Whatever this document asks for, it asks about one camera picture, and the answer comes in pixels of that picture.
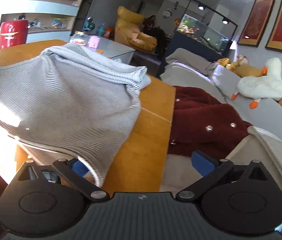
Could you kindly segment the white goose plush toy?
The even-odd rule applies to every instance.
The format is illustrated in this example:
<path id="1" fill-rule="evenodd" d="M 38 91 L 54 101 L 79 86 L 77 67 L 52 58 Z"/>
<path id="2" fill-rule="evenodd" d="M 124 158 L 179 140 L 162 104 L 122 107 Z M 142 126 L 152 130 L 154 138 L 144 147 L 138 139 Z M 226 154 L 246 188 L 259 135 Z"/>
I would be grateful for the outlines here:
<path id="1" fill-rule="evenodd" d="M 251 98 L 250 109 L 258 107 L 261 99 L 271 98 L 276 101 L 282 99 L 282 63 L 277 57 L 269 59 L 263 69 L 262 76 L 246 76 L 240 79 L 236 86 L 231 100 L 236 98 L 237 94 L 241 94 L 246 98 Z"/>

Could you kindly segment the fish tank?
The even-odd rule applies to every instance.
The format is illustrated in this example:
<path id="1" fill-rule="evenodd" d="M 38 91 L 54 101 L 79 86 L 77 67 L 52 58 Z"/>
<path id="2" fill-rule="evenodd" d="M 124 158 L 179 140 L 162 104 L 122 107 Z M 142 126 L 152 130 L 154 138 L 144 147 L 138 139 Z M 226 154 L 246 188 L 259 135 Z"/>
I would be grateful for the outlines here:
<path id="1" fill-rule="evenodd" d="M 223 5 L 215 9 L 198 1 L 190 0 L 176 31 L 224 54 L 229 50 L 237 24 L 230 18 L 230 11 Z"/>

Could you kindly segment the beige blanket on sofa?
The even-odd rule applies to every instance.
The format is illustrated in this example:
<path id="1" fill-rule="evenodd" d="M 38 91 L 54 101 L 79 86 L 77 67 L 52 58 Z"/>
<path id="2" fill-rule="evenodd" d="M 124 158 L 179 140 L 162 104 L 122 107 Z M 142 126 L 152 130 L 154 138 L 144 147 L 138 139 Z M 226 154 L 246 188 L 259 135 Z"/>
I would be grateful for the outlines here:
<path id="1" fill-rule="evenodd" d="M 194 54 L 186 49 L 177 48 L 171 55 L 165 58 L 167 66 L 165 71 L 170 69 L 172 65 L 193 69 L 200 74 L 208 76 L 219 66 L 218 62 L 209 62 L 205 58 Z"/>

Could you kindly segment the mustard cushion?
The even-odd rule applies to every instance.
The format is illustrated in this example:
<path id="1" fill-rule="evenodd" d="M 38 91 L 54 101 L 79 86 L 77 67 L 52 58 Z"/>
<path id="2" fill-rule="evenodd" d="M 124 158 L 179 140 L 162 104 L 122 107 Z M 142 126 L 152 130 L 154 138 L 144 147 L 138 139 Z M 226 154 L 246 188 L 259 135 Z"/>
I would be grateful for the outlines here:
<path id="1" fill-rule="evenodd" d="M 248 77 L 248 76 L 261 77 L 263 76 L 261 69 L 250 66 L 248 64 L 244 64 L 242 66 L 237 67 L 236 70 L 234 70 L 234 73 L 238 75 L 239 77 Z"/>

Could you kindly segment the pink small box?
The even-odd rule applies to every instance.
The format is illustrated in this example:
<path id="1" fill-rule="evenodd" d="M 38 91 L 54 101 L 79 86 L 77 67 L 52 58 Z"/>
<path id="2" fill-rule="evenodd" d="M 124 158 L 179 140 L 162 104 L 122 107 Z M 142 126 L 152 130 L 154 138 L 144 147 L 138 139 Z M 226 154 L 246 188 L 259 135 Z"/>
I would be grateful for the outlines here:
<path id="1" fill-rule="evenodd" d="M 96 50 L 98 48 L 100 40 L 101 38 L 99 36 L 91 35 L 88 40 L 88 47 Z"/>

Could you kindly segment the blue water bottle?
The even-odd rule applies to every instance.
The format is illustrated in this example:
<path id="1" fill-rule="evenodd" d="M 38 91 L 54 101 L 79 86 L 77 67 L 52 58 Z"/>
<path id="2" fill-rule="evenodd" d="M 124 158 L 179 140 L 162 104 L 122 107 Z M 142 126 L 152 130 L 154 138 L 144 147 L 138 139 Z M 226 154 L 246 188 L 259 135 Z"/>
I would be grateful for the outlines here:
<path id="1" fill-rule="evenodd" d="M 103 37 L 104 34 L 106 32 L 106 27 L 105 27 L 105 24 L 103 23 L 101 26 L 98 27 L 97 29 L 97 36 L 98 37 Z"/>

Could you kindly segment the white TV cabinet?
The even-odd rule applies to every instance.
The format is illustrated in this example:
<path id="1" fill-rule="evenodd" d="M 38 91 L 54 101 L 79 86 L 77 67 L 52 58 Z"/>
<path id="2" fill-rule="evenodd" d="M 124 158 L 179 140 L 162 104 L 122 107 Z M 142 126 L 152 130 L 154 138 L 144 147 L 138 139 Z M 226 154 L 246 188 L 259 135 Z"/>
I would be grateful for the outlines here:
<path id="1" fill-rule="evenodd" d="M 5 0 L 1 22 L 17 20 L 24 16 L 29 27 L 27 42 L 45 40 L 69 41 L 73 25 L 78 15 L 79 7 L 72 5 L 44 1 L 44 0 Z M 52 18 L 67 18 L 69 25 L 66 29 L 51 27 Z"/>

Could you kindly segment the red round mini fridge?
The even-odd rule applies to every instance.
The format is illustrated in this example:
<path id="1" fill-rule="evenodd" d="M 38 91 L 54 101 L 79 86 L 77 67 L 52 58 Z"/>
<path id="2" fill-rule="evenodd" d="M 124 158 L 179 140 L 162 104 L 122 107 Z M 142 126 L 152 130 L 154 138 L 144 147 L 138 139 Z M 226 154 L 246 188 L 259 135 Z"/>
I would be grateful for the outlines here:
<path id="1" fill-rule="evenodd" d="M 0 49 L 25 44 L 28 35 L 28 21 L 14 20 L 0 26 Z"/>

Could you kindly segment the orange small packet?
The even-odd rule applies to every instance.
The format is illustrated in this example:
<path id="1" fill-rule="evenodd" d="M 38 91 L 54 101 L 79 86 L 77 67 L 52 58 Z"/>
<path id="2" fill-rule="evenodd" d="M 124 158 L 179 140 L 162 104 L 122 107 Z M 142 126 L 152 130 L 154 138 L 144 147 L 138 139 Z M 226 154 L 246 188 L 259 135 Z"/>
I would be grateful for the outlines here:
<path id="1" fill-rule="evenodd" d="M 102 50 L 102 49 L 97 49 L 96 52 L 99 53 L 99 54 L 103 54 L 103 53 L 104 53 L 104 50 Z"/>

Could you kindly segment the clear plastic storage box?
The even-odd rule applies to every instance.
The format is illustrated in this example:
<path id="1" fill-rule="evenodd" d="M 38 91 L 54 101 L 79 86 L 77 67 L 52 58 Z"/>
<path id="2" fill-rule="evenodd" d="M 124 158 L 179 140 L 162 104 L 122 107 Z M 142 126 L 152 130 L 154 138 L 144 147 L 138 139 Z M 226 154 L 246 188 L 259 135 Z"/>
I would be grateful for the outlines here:
<path id="1" fill-rule="evenodd" d="M 56 29 L 66 29 L 69 25 L 67 18 L 52 18 L 51 27 Z"/>

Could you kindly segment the glass jar red label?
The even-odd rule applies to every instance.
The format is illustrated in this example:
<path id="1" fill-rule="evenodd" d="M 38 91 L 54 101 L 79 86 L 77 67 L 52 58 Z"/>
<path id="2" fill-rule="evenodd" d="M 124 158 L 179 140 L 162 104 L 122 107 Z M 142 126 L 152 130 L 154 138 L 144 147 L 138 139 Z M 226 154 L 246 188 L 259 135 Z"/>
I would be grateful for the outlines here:
<path id="1" fill-rule="evenodd" d="M 87 46 L 88 34 L 84 31 L 75 31 L 73 36 L 70 38 L 70 43 Z"/>

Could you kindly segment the white coffee table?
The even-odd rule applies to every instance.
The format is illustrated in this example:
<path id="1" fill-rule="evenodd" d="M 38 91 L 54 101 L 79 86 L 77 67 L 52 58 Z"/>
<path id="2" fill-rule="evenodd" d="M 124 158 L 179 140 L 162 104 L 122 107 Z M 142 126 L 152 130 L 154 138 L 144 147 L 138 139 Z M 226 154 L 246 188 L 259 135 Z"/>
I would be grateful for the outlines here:
<path id="1" fill-rule="evenodd" d="M 104 51 L 102 55 L 113 60 L 120 60 L 122 63 L 125 64 L 130 64 L 133 54 L 136 51 L 131 47 L 106 39 L 104 37 L 100 38 L 100 42 L 98 44 L 97 49 Z"/>

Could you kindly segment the robot figurine toy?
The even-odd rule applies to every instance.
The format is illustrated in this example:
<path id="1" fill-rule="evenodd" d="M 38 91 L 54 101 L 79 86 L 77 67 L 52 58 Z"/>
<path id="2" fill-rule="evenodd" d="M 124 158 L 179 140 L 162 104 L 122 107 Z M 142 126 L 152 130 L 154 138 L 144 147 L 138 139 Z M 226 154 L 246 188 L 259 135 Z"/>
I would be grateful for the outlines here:
<path id="1" fill-rule="evenodd" d="M 88 16 L 85 20 L 85 23 L 82 27 L 82 30 L 85 32 L 89 32 L 95 29 L 95 24 L 93 23 L 92 16 Z"/>

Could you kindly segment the small plush toys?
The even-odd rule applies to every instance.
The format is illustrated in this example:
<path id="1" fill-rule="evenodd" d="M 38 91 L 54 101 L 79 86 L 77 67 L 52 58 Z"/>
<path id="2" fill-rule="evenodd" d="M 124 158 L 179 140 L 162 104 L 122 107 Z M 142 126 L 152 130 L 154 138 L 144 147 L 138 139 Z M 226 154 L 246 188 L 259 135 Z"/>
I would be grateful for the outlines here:
<path id="1" fill-rule="evenodd" d="M 238 67 L 248 64 L 248 59 L 243 55 L 237 55 L 236 60 L 233 61 L 232 63 L 230 63 L 229 58 L 219 59 L 217 60 L 217 63 L 233 72 Z"/>

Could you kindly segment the grey striped garment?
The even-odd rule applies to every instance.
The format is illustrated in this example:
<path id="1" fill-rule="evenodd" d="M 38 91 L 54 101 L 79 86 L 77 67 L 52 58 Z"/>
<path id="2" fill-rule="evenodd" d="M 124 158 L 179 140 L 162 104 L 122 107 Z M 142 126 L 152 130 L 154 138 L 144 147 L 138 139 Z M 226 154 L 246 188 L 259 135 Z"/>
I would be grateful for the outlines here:
<path id="1" fill-rule="evenodd" d="M 52 46 L 0 67 L 0 126 L 20 143 L 78 158 L 102 186 L 141 111 L 146 67 L 85 46 Z"/>

